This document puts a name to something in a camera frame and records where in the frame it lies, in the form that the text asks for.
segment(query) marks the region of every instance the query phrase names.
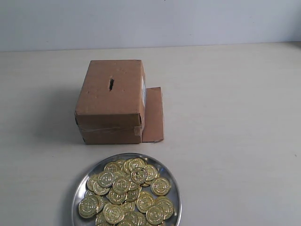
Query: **metal plate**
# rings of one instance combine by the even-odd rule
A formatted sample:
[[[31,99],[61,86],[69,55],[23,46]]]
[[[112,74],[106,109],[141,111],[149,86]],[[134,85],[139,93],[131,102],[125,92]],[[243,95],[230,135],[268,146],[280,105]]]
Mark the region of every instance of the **metal plate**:
[[[182,201],[181,201],[181,195],[178,189],[178,185],[176,183],[175,178],[171,174],[171,172],[168,170],[166,166],[164,166],[162,163],[157,161],[154,158],[151,158],[144,154],[138,154],[138,153],[124,153],[124,154],[117,154],[114,156],[111,156],[105,160],[102,160],[98,164],[92,167],[92,169],[84,176],[80,184],[78,185],[76,192],[73,197],[72,201],[72,210],[71,210],[71,221],[73,226],[95,226],[95,217],[90,219],[83,219],[79,215],[78,211],[78,205],[79,202],[84,198],[85,192],[86,192],[86,182],[89,179],[91,175],[98,174],[101,171],[103,171],[104,166],[111,161],[116,161],[118,159],[129,159],[129,158],[142,158],[144,159],[148,164],[151,164],[156,167],[158,170],[158,173],[160,173],[161,177],[167,178],[171,184],[171,189],[169,193],[166,195],[174,204],[174,214],[172,217],[168,220],[166,220],[166,226],[178,226],[181,219],[181,212],[182,212]],[[143,187],[143,191],[149,191],[151,193],[150,187]]]

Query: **coin slot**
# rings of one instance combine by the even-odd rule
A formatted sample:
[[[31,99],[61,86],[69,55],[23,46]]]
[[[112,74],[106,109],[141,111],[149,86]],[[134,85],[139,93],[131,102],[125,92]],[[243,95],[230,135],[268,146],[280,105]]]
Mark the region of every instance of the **coin slot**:
[[[112,91],[114,85],[114,79],[110,79],[109,91]]]

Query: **table surface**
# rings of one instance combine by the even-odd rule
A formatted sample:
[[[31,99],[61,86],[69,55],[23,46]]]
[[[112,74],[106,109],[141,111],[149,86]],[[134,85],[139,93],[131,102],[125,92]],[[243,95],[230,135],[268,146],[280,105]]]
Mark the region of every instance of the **table surface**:
[[[165,140],[84,145],[74,108],[93,59],[142,59]],[[0,53],[1,225],[68,226],[82,175],[111,155],[164,163],[183,226],[299,226],[301,48],[268,43]]]

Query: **plate rim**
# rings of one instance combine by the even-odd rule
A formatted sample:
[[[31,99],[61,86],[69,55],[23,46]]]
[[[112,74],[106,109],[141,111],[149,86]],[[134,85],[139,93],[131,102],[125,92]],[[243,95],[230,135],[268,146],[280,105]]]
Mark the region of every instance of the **plate rim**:
[[[102,159],[100,160],[99,162],[97,162],[96,164],[94,164],[91,168],[89,168],[89,170],[86,171],[86,173],[84,174],[85,176],[81,179],[81,181],[79,182],[79,184],[77,185],[77,188],[73,194],[73,197],[72,197],[72,203],[71,203],[71,222],[72,222],[72,226],[74,226],[74,220],[73,220],[73,207],[74,207],[74,202],[75,202],[75,196],[76,194],[78,193],[79,189],[80,189],[80,185],[83,183],[83,181],[85,180],[86,176],[89,175],[97,165],[99,165],[102,161],[105,161],[106,159],[109,159],[109,158],[112,158],[112,157],[117,157],[117,156],[120,156],[120,155],[124,155],[124,154],[133,154],[133,155],[138,155],[140,157],[143,157],[143,158],[150,158],[150,159],[153,159],[155,161],[157,161],[159,164],[161,164],[162,166],[164,166],[164,168],[167,170],[167,172],[169,173],[169,175],[171,176],[171,178],[173,179],[174,181],[174,184],[177,188],[177,191],[178,191],[178,197],[179,197],[179,213],[178,213],[178,219],[177,219],[177,222],[176,222],[176,225],[175,226],[178,226],[179,223],[180,223],[180,220],[181,220],[181,216],[182,216],[182,197],[181,197],[181,193],[179,191],[179,186],[178,186],[178,183],[176,181],[176,179],[174,178],[173,174],[171,173],[171,171],[164,165],[162,164],[160,161],[158,161],[157,159],[153,158],[153,157],[150,157],[148,155],[145,155],[145,154],[141,154],[141,153],[131,153],[131,152],[128,152],[128,153],[120,153],[120,154],[115,154],[115,155],[112,155],[112,156],[109,156],[105,159]]]

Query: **cardboard flap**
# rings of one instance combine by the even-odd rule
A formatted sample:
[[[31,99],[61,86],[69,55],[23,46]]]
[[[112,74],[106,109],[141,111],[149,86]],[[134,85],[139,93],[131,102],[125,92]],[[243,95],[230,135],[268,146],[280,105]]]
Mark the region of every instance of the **cardboard flap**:
[[[164,139],[161,87],[146,89],[145,127],[142,142],[160,142]]]

